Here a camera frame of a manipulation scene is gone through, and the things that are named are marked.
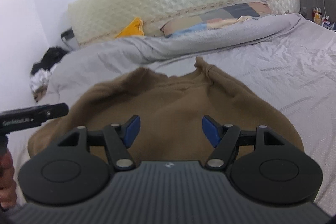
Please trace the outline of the person's left hand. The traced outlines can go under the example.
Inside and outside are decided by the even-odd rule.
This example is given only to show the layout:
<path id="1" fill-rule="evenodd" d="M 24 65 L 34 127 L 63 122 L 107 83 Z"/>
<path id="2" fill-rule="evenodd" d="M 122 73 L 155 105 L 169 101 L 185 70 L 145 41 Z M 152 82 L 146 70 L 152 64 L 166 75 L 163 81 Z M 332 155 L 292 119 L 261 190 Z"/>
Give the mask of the person's left hand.
<path id="1" fill-rule="evenodd" d="M 14 180 L 15 168 L 10 151 L 1 156 L 0 202 L 3 210 L 15 207 L 17 203 L 17 184 Z"/>

